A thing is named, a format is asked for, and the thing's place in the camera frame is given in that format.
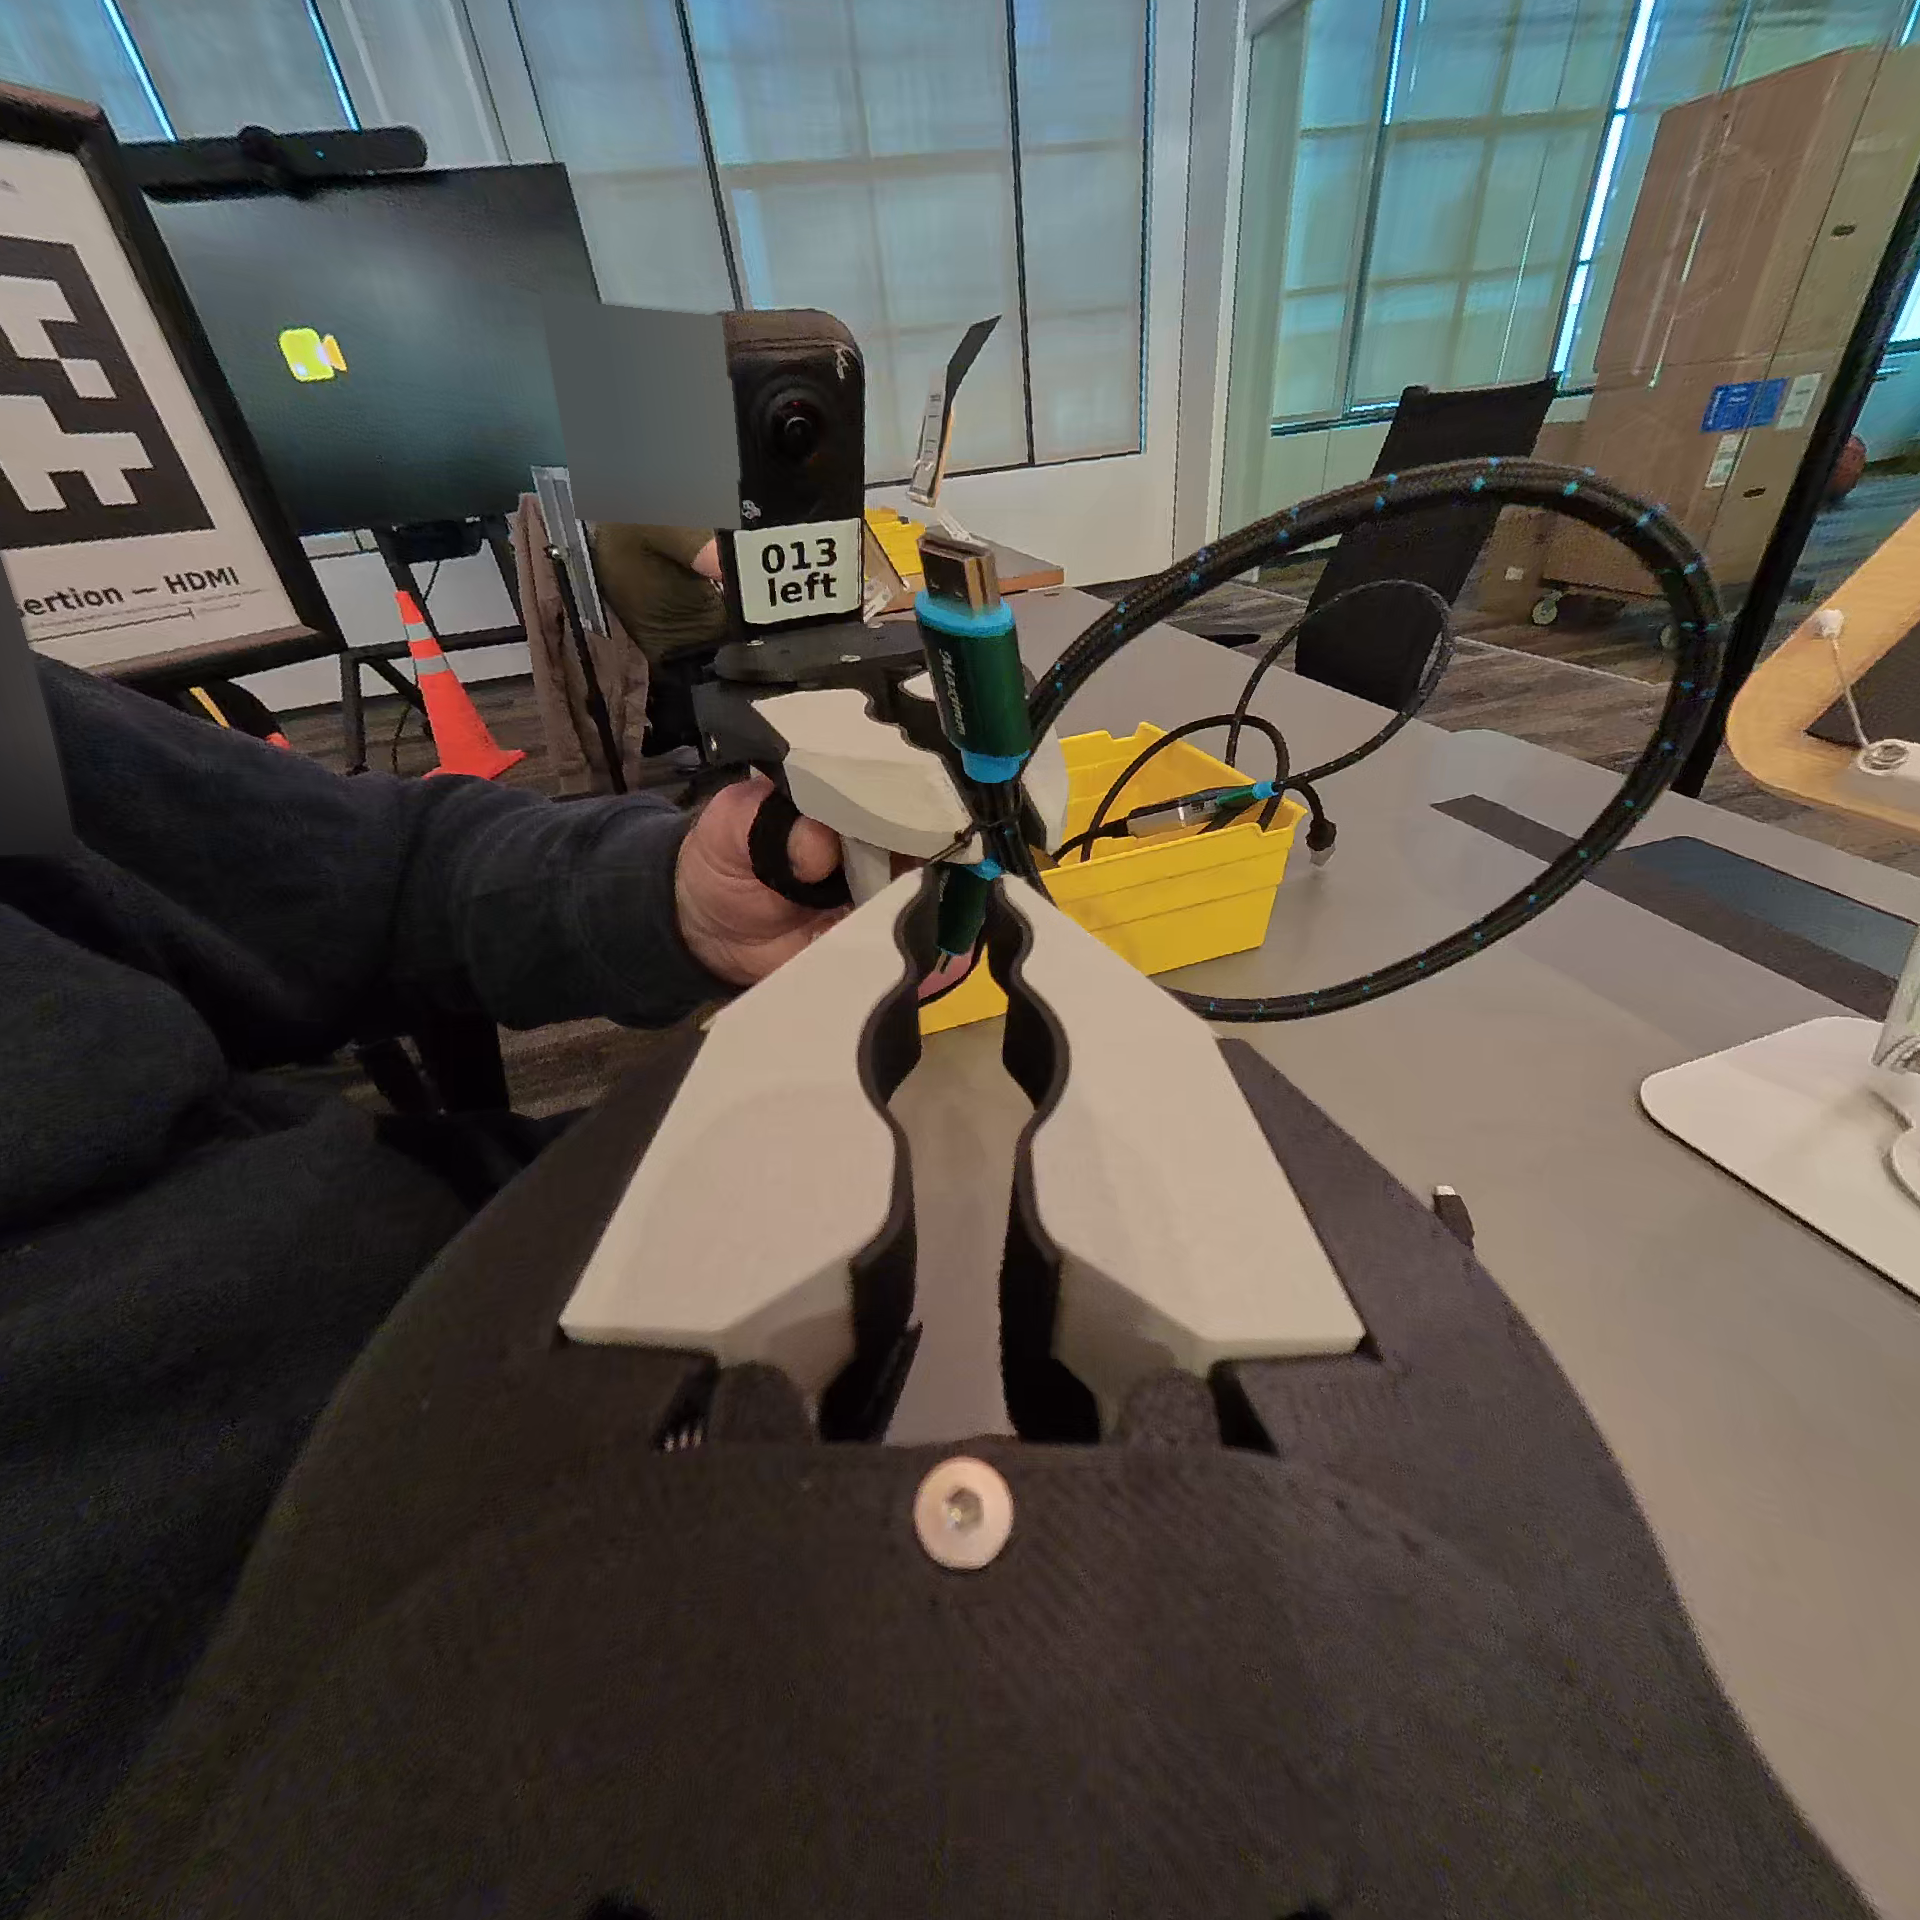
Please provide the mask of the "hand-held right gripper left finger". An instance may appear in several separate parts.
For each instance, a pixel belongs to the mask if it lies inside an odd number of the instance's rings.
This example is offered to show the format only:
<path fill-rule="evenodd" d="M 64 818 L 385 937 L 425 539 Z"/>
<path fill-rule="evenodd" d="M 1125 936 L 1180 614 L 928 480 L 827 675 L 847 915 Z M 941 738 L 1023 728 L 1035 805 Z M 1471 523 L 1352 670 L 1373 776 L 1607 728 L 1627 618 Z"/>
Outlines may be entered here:
<path fill-rule="evenodd" d="M 915 1325 L 936 880 L 892 880 L 708 1024 L 561 1312 L 576 1344 L 879 1371 Z"/>

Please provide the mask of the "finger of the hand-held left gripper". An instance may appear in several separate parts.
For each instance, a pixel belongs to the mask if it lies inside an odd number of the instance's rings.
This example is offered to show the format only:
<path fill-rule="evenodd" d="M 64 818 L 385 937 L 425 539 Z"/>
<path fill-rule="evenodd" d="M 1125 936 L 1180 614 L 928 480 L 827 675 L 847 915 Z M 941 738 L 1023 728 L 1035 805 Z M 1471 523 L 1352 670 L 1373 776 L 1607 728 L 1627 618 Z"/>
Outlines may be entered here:
<path fill-rule="evenodd" d="M 1019 777 L 985 788 L 992 857 L 1019 878 L 1041 878 L 1056 865 L 1067 836 L 1073 782 L 1056 730 L 1035 738 Z"/>
<path fill-rule="evenodd" d="M 879 715 L 866 691 L 788 691 L 749 708 L 801 817 L 837 834 L 847 878 L 985 857 L 946 760 Z"/>

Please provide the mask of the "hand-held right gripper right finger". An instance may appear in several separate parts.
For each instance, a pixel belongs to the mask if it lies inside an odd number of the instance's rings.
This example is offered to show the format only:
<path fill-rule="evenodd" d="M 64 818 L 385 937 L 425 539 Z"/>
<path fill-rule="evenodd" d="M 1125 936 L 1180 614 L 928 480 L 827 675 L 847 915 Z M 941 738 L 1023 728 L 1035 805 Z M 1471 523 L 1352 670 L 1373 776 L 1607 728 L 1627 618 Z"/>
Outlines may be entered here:
<path fill-rule="evenodd" d="M 1205 1019 L 1025 880 L 992 904 L 1032 1116 L 1000 1272 L 1007 1382 L 1357 1350 L 1361 1315 Z"/>

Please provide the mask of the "yellow plastic bin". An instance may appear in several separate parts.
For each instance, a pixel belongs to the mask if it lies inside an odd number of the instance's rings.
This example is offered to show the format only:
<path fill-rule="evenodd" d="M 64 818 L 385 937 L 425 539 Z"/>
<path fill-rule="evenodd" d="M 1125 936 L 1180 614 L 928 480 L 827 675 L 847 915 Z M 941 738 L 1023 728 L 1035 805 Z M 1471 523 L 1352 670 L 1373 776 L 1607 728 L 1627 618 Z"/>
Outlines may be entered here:
<path fill-rule="evenodd" d="M 1049 899 L 1079 929 L 1147 977 L 1263 946 L 1297 834 L 1309 820 L 1299 798 L 1263 796 L 1219 830 L 1176 825 L 1173 803 L 1257 784 L 1272 760 L 1242 770 L 1191 732 L 1135 773 L 1135 760 L 1162 738 L 1162 728 L 1144 722 L 1130 736 L 1087 732 L 1064 740 L 1067 805 L 1053 849 L 1095 817 L 1105 827 L 1141 808 L 1157 817 L 1149 834 L 1105 834 L 1090 852 L 1065 850 L 1043 874 Z"/>

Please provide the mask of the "person's left forearm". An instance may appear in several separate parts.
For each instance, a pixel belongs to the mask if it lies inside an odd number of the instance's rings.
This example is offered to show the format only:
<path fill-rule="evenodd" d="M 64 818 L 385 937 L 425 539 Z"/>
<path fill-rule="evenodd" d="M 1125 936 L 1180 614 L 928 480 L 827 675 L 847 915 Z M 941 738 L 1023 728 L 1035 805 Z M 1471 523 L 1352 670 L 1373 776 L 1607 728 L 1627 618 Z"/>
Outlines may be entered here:
<path fill-rule="evenodd" d="M 34 675 L 79 843 L 5 860 L 5 910 L 155 979 L 241 1058 L 423 1012 L 665 1027 L 725 992 L 681 932 L 687 811 L 336 776 L 79 667 Z"/>

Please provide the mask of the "person's left hand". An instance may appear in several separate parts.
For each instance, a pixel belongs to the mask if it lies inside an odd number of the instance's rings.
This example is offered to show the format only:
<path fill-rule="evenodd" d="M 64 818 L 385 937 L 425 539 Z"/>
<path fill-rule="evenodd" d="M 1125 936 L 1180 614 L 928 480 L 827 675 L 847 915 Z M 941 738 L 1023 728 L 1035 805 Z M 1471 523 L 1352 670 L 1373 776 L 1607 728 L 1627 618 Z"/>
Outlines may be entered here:
<path fill-rule="evenodd" d="M 768 979 L 852 913 L 849 904 L 794 904 L 755 876 L 752 825 L 761 803 L 777 794 L 765 776 L 723 786 L 692 814 L 680 849 L 683 946 L 730 989 L 749 989 Z"/>

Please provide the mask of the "grey background table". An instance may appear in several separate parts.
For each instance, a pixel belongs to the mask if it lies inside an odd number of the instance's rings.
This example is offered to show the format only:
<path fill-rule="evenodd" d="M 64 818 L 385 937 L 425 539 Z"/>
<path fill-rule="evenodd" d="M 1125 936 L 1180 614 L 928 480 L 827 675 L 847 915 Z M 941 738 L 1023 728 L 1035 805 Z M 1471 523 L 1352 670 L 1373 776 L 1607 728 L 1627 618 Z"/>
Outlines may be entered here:
<path fill-rule="evenodd" d="M 992 544 L 992 557 L 1002 595 L 1053 593 L 1059 588 L 1065 588 L 1065 569 L 1053 562 L 1032 557 L 1004 544 Z M 906 590 L 898 595 L 887 595 L 887 590 L 868 595 L 864 588 L 866 597 L 863 601 L 863 608 L 866 618 L 908 613 L 912 610 L 915 597 L 921 593 L 921 588 L 923 580 L 919 584 L 917 593 Z"/>

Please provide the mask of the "black monitor screen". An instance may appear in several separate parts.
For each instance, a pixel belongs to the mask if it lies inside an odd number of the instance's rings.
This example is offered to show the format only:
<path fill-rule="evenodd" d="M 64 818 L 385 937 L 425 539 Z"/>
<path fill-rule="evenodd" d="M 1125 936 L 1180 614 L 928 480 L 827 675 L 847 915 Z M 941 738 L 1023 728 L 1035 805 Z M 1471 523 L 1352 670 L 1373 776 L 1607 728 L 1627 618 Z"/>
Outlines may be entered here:
<path fill-rule="evenodd" d="M 600 297 L 568 168 L 149 208 L 303 537 L 505 515 L 568 464 L 544 305 Z"/>

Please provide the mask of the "orange traffic cone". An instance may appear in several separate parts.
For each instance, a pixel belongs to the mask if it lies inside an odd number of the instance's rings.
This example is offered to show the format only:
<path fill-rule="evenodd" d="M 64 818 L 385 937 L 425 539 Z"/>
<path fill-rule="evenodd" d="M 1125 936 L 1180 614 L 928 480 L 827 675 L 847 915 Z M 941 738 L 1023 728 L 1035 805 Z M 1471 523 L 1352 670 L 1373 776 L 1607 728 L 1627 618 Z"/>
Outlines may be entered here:
<path fill-rule="evenodd" d="M 443 653 L 423 608 L 407 590 L 395 590 L 402 637 L 417 672 L 417 693 L 423 702 L 423 718 L 435 738 L 437 763 L 425 777 L 474 777 L 500 779 L 525 763 L 523 750 L 503 748 L 483 714 L 474 706 L 467 686 Z"/>

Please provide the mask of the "black office chair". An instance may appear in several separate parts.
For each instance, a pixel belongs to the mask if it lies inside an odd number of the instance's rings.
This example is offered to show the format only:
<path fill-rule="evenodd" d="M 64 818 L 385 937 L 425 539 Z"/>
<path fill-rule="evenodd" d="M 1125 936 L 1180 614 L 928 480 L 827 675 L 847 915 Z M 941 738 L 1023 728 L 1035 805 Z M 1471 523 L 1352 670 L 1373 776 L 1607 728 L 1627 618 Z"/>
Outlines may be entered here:
<path fill-rule="evenodd" d="M 1468 392 L 1409 386 L 1373 477 L 1537 448 L 1557 374 Z M 1416 693 L 1450 613 L 1497 529 L 1495 504 L 1452 498 L 1346 532 L 1323 566 L 1295 637 L 1297 672 L 1397 710 Z"/>

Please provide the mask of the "person's black top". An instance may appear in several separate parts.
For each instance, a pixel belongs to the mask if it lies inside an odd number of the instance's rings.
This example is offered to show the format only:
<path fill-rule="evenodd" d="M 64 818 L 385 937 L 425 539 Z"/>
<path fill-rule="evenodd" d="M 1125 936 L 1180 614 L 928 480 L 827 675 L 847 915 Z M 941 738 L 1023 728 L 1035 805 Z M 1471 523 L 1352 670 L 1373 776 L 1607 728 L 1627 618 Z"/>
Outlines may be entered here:
<path fill-rule="evenodd" d="M 505 1168 L 311 1076 L 376 1014 L 5 862 L 5 1916 L 170 1713 L 333 1385 Z"/>

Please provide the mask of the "black webcam bar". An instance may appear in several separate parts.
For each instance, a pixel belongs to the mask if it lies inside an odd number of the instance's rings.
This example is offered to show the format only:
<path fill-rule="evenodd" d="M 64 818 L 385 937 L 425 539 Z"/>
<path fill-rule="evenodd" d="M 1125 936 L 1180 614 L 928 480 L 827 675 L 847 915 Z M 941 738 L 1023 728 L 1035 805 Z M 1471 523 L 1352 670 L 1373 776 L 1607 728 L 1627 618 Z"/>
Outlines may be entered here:
<path fill-rule="evenodd" d="M 304 200 L 328 185 L 419 174 L 427 163 L 417 129 L 274 132 L 244 125 L 233 136 L 131 141 L 121 154 L 129 178 L 155 202 Z"/>

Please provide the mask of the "framed marker sign board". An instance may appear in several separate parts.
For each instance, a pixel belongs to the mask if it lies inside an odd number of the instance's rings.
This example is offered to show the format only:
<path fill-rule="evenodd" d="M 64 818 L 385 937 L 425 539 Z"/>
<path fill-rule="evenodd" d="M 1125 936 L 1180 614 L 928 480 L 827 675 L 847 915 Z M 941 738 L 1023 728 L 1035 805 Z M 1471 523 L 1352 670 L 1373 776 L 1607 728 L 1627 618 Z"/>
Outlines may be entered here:
<path fill-rule="evenodd" d="M 3 552 L 28 645 L 127 684 L 344 652 L 106 112 L 3 88 Z"/>

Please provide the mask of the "cart with cardboard boxes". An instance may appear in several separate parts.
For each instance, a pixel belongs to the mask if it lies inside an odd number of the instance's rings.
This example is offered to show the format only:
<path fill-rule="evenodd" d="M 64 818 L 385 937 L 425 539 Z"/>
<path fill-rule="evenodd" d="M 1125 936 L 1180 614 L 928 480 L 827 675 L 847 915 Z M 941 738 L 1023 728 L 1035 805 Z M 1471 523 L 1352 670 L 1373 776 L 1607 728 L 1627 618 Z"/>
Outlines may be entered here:
<path fill-rule="evenodd" d="M 1916 174 L 1911 4 L 1650 4 L 1540 457 L 1665 507 L 1739 608 Z"/>

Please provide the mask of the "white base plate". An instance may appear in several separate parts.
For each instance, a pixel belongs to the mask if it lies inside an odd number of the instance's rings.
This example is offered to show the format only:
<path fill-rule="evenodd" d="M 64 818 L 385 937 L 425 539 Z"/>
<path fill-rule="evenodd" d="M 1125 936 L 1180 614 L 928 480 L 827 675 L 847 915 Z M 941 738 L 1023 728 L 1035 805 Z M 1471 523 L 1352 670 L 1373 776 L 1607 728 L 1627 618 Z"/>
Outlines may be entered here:
<path fill-rule="evenodd" d="M 1777 1210 L 1919 1294 L 1916 1066 L 1831 1014 L 1650 1075 L 1641 1110 Z"/>

